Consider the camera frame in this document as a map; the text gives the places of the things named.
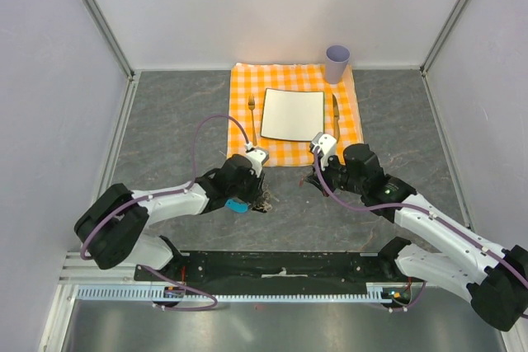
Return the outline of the metal key organizer blue handle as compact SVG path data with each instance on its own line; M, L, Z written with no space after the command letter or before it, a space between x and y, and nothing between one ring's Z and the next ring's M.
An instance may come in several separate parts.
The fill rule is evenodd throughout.
M271 212L273 206L278 203L280 203L279 198L272 193L268 183L263 181L251 202L245 202L239 197L234 197L228 199L224 207L237 214L245 214L251 211L266 214Z

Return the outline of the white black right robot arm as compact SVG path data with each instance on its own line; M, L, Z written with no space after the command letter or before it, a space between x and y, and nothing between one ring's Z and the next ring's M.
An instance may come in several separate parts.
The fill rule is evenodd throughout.
M479 236L442 213L415 188L384 172L365 143L337 155L329 134L309 145L313 168L305 180L354 212L370 212L412 232L437 249L427 253L411 242L378 259L379 274L432 283L468 302L491 327L509 331L527 317L527 250L506 248Z

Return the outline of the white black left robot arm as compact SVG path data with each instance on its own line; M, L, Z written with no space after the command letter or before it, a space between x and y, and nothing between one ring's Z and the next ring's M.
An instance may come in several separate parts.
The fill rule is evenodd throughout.
M222 167L206 172L188 185L160 190L129 190L111 185L76 222L82 258L94 260L101 270L121 263L145 263L163 280L181 271L177 250L163 237L150 237L144 229L154 223L186 215L207 214L230 207L244 213L264 198L263 165L269 154L262 148L234 154Z

